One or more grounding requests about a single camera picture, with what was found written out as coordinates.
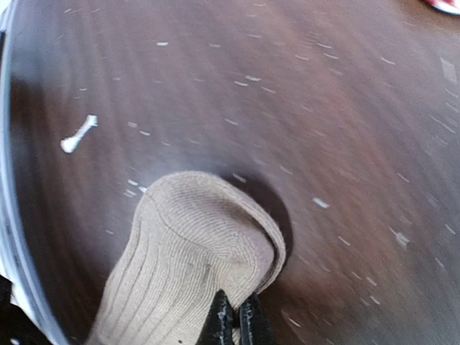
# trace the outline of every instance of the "brown wooden surface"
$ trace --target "brown wooden surface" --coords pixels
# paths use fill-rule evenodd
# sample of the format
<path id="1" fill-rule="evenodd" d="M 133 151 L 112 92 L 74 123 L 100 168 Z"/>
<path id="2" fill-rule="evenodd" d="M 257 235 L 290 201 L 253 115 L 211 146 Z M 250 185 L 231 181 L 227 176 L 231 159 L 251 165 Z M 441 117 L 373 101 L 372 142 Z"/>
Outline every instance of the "brown wooden surface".
<path id="1" fill-rule="evenodd" d="M 458 344 L 459 24 L 416 0 L 21 0 L 17 191 L 69 338 L 128 240 L 127 181 L 197 169 L 292 235 L 262 296 L 281 344 Z"/>

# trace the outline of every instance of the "dark wood grain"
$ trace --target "dark wood grain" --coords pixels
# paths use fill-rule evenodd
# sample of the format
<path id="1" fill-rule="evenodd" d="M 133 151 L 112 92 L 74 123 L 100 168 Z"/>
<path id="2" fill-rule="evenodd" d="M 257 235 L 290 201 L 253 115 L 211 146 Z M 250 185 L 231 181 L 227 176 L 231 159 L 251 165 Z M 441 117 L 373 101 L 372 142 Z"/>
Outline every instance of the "dark wood grain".
<path id="1" fill-rule="evenodd" d="M 416 0 L 20 1 L 17 192 L 69 338 L 128 240 L 128 180 L 197 169 L 277 196 L 293 251 L 262 301 L 281 344 L 457 344 L 459 35 Z"/>

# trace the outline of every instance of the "beige sock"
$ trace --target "beige sock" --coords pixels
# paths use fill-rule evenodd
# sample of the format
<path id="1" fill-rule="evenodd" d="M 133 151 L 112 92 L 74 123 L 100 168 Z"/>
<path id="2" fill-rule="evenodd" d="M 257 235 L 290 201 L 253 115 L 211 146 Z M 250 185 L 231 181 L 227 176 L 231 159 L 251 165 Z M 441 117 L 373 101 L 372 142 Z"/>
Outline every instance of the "beige sock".
<path id="1" fill-rule="evenodd" d="M 87 345 L 195 345 L 216 291 L 238 308 L 284 261 L 277 224 L 249 196 L 203 172 L 165 176 L 137 206 Z"/>

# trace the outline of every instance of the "sock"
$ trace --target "sock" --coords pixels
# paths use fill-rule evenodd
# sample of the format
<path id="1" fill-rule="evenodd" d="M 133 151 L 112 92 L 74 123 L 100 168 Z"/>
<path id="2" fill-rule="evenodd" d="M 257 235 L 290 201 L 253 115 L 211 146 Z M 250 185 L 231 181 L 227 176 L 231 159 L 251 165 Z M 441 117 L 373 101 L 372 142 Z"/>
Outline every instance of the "sock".
<path id="1" fill-rule="evenodd" d="M 137 206 L 87 345 L 195 345 L 218 290 L 238 308 L 284 261 L 277 224 L 249 196 L 204 172 L 167 175 Z"/>

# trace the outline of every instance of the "black object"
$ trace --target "black object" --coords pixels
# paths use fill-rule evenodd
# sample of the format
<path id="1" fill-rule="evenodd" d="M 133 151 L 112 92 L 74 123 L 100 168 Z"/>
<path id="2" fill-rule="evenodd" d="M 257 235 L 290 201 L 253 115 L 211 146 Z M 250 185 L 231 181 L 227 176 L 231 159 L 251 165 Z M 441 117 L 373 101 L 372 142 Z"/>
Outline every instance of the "black object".
<path id="1" fill-rule="evenodd" d="M 277 345 L 259 298 L 253 293 L 239 310 L 240 345 Z M 196 345 L 232 345 L 233 310 L 223 290 L 214 295 Z"/>
<path id="2" fill-rule="evenodd" d="M 0 275 L 0 345 L 51 345 L 11 297 L 12 282 Z"/>

